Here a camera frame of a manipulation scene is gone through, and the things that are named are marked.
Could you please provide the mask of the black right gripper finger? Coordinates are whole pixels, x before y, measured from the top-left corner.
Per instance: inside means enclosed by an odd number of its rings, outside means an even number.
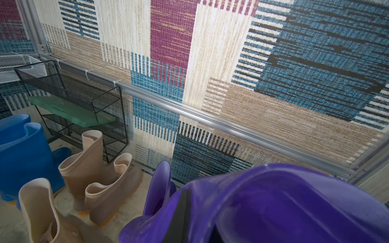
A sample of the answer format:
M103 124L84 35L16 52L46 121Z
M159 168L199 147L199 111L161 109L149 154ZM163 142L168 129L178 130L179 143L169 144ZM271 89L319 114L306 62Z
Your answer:
M172 217L162 243L189 243L191 222L191 189L181 189L168 202Z

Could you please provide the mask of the blue boot from pile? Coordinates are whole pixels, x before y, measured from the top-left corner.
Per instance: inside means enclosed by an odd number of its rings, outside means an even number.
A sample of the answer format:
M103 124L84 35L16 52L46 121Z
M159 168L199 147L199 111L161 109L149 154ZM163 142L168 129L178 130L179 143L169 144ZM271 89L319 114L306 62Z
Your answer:
M65 188L58 166L72 154L68 147L52 151L40 123L27 123L22 131L22 137L1 145L1 199L14 201L19 210L19 190L33 179L48 179L54 195Z

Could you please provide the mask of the beige boot back right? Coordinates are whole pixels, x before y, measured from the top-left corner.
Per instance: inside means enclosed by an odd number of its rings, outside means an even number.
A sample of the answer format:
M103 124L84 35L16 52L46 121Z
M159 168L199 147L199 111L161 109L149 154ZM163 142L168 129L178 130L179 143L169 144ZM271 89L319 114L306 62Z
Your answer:
M85 206L93 223L106 224L141 184L143 171L131 162L132 154L121 154L113 162L115 181L108 185L93 182L86 187Z

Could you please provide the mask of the beige boot front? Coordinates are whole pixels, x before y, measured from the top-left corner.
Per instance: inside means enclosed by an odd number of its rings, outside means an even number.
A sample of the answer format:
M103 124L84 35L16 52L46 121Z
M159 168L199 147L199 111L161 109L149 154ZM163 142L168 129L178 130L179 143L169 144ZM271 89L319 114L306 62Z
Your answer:
M63 216L55 207L51 184L33 179L18 193L31 243L111 243L112 240L75 216Z

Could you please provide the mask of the beige boot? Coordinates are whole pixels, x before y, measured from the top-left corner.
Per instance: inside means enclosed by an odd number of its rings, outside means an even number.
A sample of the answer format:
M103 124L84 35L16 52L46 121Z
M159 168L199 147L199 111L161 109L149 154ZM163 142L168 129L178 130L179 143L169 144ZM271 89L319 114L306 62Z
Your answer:
M112 240L75 216L63 216L55 207L51 184L33 179L18 193L31 243L111 243Z
M74 198L73 208L77 212L87 210L84 200L85 189L89 184L99 182L109 185L119 178L113 164L103 161L103 133L101 131L84 132L82 144L82 152L68 157L58 166L65 186Z
M132 154L121 154L113 162L115 181L108 185L93 182L86 187L85 206L93 223L106 224L141 184L143 171L131 162Z

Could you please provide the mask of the green pad on shelf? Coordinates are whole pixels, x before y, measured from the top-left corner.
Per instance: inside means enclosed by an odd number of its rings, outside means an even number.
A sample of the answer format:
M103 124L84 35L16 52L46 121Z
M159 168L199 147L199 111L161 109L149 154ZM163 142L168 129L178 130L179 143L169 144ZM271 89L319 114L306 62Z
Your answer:
M95 114L93 111L56 96L30 96L28 101L84 128L110 124L116 121L115 116L106 112L100 111Z

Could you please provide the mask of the beige boot back left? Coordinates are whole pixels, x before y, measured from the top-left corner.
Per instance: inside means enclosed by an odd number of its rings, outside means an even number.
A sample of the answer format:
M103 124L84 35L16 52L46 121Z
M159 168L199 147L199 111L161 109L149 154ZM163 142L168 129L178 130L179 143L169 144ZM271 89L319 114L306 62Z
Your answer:
M119 178L113 164L103 161L103 133L101 131L84 132L82 144L82 152L68 157L58 166L65 186L74 198L73 208L77 212L87 210L84 200L85 189L89 184L99 182L109 185Z

